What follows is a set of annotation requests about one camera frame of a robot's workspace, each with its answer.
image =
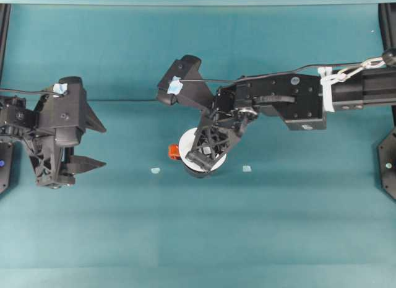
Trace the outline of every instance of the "black metal bracket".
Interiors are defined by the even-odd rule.
[[[384,49],[396,47],[396,3],[382,3],[378,7],[379,26]],[[392,105],[396,126],[396,106]],[[396,128],[378,145],[379,166],[383,189],[396,199]]]
[[[10,4],[0,4],[0,83],[10,19]],[[0,142],[0,194],[9,186],[14,145],[11,142]]]

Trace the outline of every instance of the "white zip tie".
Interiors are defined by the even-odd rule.
[[[324,111],[334,112],[333,107],[333,96],[332,96],[332,82],[336,74],[332,74],[333,69],[331,67],[319,67],[317,69],[321,75],[321,85],[323,88],[323,109]]]

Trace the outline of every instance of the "orange object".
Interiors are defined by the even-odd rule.
[[[177,144],[170,144],[168,147],[168,156],[172,160],[180,160],[179,146]]]

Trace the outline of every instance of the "white disc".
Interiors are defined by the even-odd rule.
[[[195,170],[196,172],[205,172],[202,168],[200,168],[197,164],[194,162],[191,162],[186,158],[187,153],[191,151],[192,145],[194,143],[194,139],[196,138],[195,132],[197,128],[192,128],[190,130],[187,130],[180,138],[179,141],[179,154],[180,158],[183,161],[184,164],[186,164],[189,168],[192,170]],[[218,169],[225,161],[227,155],[225,154],[215,165],[213,165],[211,171]]]

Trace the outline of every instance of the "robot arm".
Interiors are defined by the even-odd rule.
[[[62,89],[53,92],[55,86]],[[0,191],[8,187],[15,142],[27,151],[38,186],[73,185],[74,175],[105,165],[74,155],[86,129],[106,132],[87,103],[82,79],[65,77],[55,86],[43,91],[34,110],[26,108],[24,98],[0,96]]]
[[[224,161],[247,125],[260,113],[279,116],[290,130],[310,131],[326,128],[327,111],[395,105],[395,56],[396,50],[390,49],[381,57],[362,63],[331,64],[339,68],[334,72],[332,68],[329,71],[329,65],[309,65],[234,81],[202,79],[198,72],[200,59],[184,56],[172,64],[158,84],[157,99],[167,105],[177,102],[201,111],[193,136],[186,136],[183,141],[182,137],[179,149],[189,172],[203,177],[218,168],[217,164]],[[312,67],[319,68],[321,76],[299,74]],[[206,82],[228,85],[212,95]]]

